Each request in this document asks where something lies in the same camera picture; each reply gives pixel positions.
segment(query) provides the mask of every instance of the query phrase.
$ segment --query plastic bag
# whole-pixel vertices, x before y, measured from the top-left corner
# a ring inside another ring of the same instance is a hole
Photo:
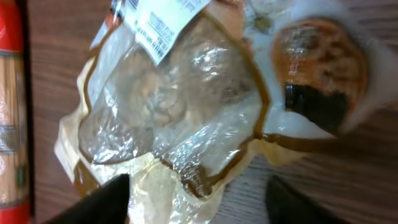
[[[151,153],[204,197],[251,136],[260,103],[240,50],[207,18],[189,26],[158,67],[133,45],[81,123],[79,139],[94,164]]]
[[[241,143],[259,117],[259,74],[206,15],[157,67],[113,21],[78,79],[82,104],[61,121],[57,156],[83,195],[130,174],[134,223],[208,222],[257,154]]]
[[[255,144],[271,163],[333,148],[338,136],[397,99],[396,55],[338,1],[247,3],[253,25],[245,38],[271,99],[264,140]]]
[[[396,56],[364,38],[336,0],[213,1],[158,67],[135,43],[125,7],[113,2],[93,42],[55,153],[82,195],[129,174],[133,223],[207,223],[258,152],[285,164],[333,147],[396,99],[387,81]],[[340,57],[341,46],[355,56],[325,67],[307,49]],[[340,83],[343,65],[355,82]]]

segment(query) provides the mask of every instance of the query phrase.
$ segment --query clear plastic packaging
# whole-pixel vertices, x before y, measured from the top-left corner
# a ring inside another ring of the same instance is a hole
[[[397,98],[395,54],[337,0],[213,1],[157,67],[125,7],[93,42],[55,152],[82,195],[129,174],[132,223],[208,223],[257,153],[281,165],[333,147]]]
[[[259,116],[248,66],[204,17],[190,24],[158,67],[134,45],[81,124],[82,152],[94,164],[151,153],[177,171],[194,195],[211,194]]]
[[[108,69],[99,65],[110,59],[102,54],[90,80]],[[100,183],[131,175],[134,223],[207,221],[215,210],[206,218],[206,207],[218,206],[231,170],[254,155],[241,143],[252,136],[261,108],[257,70],[204,15],[191,21],[157,67],[133,41],[114,68],[105,82],[103,75],[94,79],[104,83],[99,94],[88,88],[86,98],[94,103],[80,123],[79,153]]]

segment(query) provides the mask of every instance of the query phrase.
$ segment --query brown crust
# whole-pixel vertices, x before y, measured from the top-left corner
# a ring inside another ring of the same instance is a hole
[[[307,54],[292,56],[286,50],[286,33],[304,27],[316,29],[314,44]],[[271,59],[283,85],[308,85],[325,95],[346,94],[348,113],[353,111],[366,90],[368,62],[363,51],[339,24],[328,19],[309,18],[280,30],[275,37]]]

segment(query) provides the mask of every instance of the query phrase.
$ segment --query wooden surface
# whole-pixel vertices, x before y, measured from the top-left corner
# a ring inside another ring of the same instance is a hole
[[[370,32],[398,44],[398,1],[344,2]],[[53,146],[59,119],[78,105],[76,77],[109,5],[110,0],[28,1],[37,223],[78,200]],[[267,223],[264,192],[272,174],[352,223],[398,223],[398,114],[376,114],[336,152],[277,169],[258,157],[228,186],[213,223]]]

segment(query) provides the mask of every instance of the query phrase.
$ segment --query barcode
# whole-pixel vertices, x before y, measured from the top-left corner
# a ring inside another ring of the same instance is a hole
[[[157,42],[152,43],[152,48],[159,58],[163,57],[164,53],[167,50],[167,47],[168,45],[161,38],[158,38]]]
[[[149,44],[153,43],[152,38],[148,35],[148,33],[145,30],[141,29],[140,27],[137,27],[137,33],[142,34]]]
[[[169,44],[174,32],[154,12],[150,12],[149,25]]]
[[[140,27],[137,28],[137,33],[144,36],[145,40],[152,47],[154,52],[157,54],[158,58],[162,58],[164,56],[169,45],[165,43],[161,37],[158,37],[157,41],[154,41],[153,38]]]
[[[181,6],[190,12],[193,12],[199,5],[200,0],[176,0]]]
[[[129,6],[135,10],[137,10],[139,0],[127,0]]]

